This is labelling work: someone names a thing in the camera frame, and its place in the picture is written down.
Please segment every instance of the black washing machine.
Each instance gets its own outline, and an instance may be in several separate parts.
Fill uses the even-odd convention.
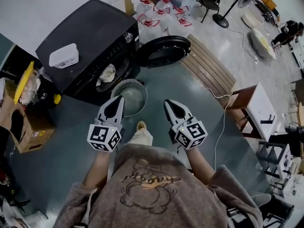
[[[52,52],[75,43],[79,62],[59,69],[50,67]],[[40,44],[36,54],[60,92],[102,105],[116,84],[134,78],[140,67],[161,67],[182,60],[190,51],[183,37],[167,36],[139,48],[137,21],[99,0],[90,0],[62,21]],[[113,64],[115,78],[96,86],[104,69]]]

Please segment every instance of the white strap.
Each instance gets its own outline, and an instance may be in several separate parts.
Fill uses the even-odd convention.
[[[89,216],[90,216],[90,211],[91,211],[91,200],[92,200],[93,194],[96,193],[96,191],[97,191],[97,188],[95,188],[94,190],[91,191],[89,200],[87,202],[86,213],[81,220],[81,223],[84,223],[86,225],[89,225]]]

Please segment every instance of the wooden bench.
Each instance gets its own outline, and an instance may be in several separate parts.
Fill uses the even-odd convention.
[[[236,80],[223,64],[193,35],[187,38],[191,43],[191,52],[182,64],[206,88],[210,88],[216,96],[229,95]],[[224,107],[229,97],[218,99]]]

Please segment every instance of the brown t-shirt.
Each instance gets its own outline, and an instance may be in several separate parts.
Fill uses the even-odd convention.
[[[227,207],[262,227],[259,209],[226,167],[211,184],[202,184],[165,149],[129,144],[117,153],[110,180],[92,196],[88,227],[227,228]],[[54,227],[80,222],[91,191],[74,184]]]

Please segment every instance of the white tabletop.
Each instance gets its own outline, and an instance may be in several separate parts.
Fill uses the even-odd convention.
[[[253,121],[261,137],[268,142],[275,127],[277,115],[261,83],[257,84],[246,112]],[[261,120],[268,120],[270,115],[271,119],[275,116],[273,123],[261,124]]]

